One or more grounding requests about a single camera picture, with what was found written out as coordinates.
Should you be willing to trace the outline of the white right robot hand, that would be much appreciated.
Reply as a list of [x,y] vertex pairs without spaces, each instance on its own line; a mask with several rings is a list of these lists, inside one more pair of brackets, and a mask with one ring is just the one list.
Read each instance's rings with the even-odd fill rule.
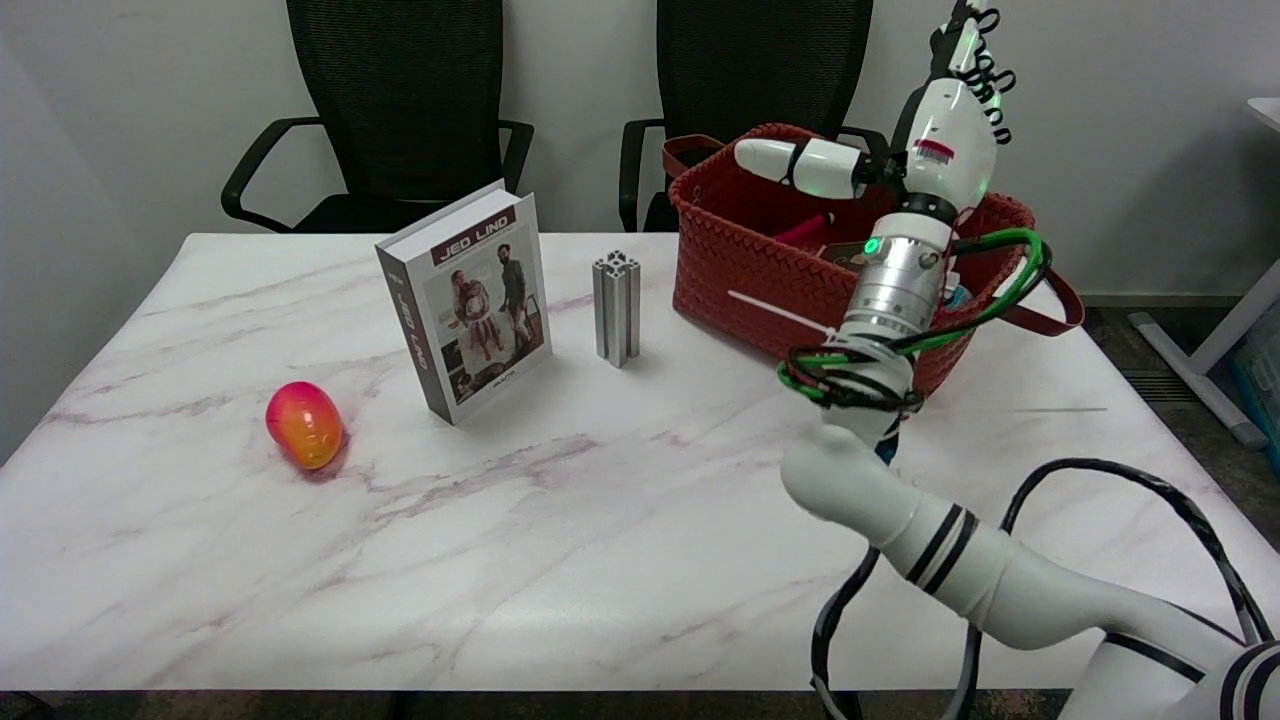
[[867,150],[835,141],[741,138],[740,168],[801,193],[858,197],[872,184],[899,199],[928,199],[943,222],[966,219],[986,196],[997,149],[1009,143],[1004,95],[1016,73],[1000,69],[988,37],[1001,15],[987,1],[957,1],[931,36],[931,73],[904,104],[892,140],[858,131]]

